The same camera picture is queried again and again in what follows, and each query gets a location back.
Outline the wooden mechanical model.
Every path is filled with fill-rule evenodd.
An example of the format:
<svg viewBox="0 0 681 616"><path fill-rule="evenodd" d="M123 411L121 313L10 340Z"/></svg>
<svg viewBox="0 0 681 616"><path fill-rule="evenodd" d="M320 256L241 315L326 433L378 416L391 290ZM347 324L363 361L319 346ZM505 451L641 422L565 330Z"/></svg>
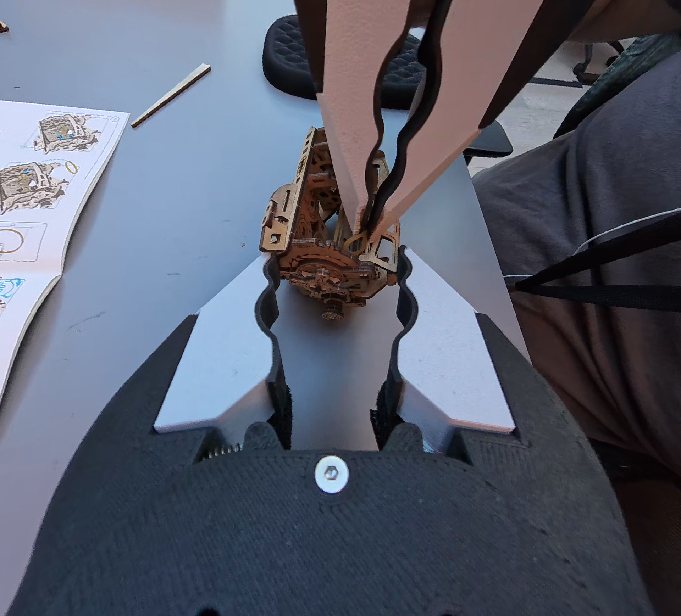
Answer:
<svg viewBox="0 0 681 616"><path fill-rule="evenodd" d="M322 317L343 318L397 282L400 223L358 256L343 250L353 236L345 216L324 129L306 135L294 180L271 196L261 223L260 249L277 256L280 276L325 306Z"/></svg>

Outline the dark green jacket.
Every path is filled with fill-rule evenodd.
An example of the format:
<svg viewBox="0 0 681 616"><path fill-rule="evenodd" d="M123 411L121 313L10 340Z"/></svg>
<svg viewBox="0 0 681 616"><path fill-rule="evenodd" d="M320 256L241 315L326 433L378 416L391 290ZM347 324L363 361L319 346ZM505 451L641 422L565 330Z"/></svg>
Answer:
<svg viewBox="0 0 681 616"><path fill-rule="evenodd" d="M553 138L573 131L589 114L679 50L679 32L636 38L572 107Z"/></svg>

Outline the person's grey shirt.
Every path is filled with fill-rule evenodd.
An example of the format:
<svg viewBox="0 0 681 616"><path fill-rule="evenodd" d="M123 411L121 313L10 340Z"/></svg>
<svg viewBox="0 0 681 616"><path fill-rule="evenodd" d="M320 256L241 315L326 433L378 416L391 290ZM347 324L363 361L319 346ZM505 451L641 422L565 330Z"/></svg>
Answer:
<svg viewBox="0 0 681 616"><path fill-rule="evenodd" d="M534 274L588 238L680 207L680 54L571 133L473 177L504 274ZM513 292L535 368L595 440L680 474L680 314Z"/></svg>

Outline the black chair seat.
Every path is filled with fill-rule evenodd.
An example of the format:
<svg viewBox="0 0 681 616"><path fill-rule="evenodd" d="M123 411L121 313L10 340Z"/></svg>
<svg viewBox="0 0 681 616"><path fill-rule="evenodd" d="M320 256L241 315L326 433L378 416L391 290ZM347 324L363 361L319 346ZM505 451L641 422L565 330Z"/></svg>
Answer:
<svg viewBox="0 0 681 616"><path fill-rule="evenodd" d="M381 107L409 110L417 87L425 75L418 61L420 40L409 34L403 48L391 60L381 87ZM304 48L297 15L276 20L268 29L262 57L263 72L277 90L307 100L316 100L308 55ZM464 150L469 162L473 157L501 158L513 152L505 130L497 121L485 127Z"/></svg>

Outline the thin wooden stick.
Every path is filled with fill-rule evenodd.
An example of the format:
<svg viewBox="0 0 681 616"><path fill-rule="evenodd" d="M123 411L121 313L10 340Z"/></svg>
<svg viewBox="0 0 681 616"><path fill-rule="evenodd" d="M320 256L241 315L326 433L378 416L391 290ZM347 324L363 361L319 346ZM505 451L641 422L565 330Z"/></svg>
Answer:
<svg viewBox="0 0 681 616"><path fill-rule="evenodd" d="M166 94L164 94L152 106L150 106L141 115L139 115L137 118L135 118L130 123L130 126L132 128L136 128L139 125L141 125L144 121L146 121L148 118L150 118L156 112L161 110L169 102L173 101L176 97L178 97L181 93L183 93L185 90L187 90L190 86L192 86L194 83L198 82L201 78L206 76L210 72L210 70L211 70L211 66L209 64L204 63L204 64L199 65L186 78L184 78L181 82L176 84L172 89L170 89Z"/></svg>

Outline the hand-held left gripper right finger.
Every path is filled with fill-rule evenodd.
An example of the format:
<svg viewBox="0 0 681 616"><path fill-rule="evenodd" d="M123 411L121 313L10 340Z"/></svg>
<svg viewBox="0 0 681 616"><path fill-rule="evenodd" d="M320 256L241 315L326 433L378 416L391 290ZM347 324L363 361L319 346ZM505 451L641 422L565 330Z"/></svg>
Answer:
<svg viewBox="0 0 681 616"><path fill-rule="evenodd" d="M398 251L397 316L387 379L372 412L379 449L412 423L431 451L447 451L457 427L511 433L514 420L474 308L410 248Z"/></svg>

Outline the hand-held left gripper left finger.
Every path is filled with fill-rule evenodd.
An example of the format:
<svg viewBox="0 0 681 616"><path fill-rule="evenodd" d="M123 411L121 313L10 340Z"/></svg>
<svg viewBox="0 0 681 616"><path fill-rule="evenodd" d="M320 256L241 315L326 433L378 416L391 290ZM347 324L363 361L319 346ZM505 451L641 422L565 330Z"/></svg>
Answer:
<svg viewBox="0 0 681 616"><path fill-rule="evenodd" d="M243 443L269 422L292 443L292 397L271 327L278 317L276 257L261 254L198 314L155 422L158 432L216 427Z"/></svg>

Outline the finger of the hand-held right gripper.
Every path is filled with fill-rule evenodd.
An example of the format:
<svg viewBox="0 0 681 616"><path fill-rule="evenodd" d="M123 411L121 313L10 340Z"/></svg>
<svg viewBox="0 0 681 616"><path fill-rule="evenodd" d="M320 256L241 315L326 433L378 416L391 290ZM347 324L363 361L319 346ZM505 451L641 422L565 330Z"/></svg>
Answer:
<svg viewBox="0 0 681 616"><path fill-rule="evenodd" d="M398 137L399 185L371 219L371 240L392 226L480 133L543 0L452 0L418 109Z"/></svg>
<svg viewBox="0 0 681 616"><path fill-rule="evenodd" d="M411 0L327 0L318 101L336 181L352 228L369 226L366 169L383 137L379 91L390 55L404 41Z"/></svg>

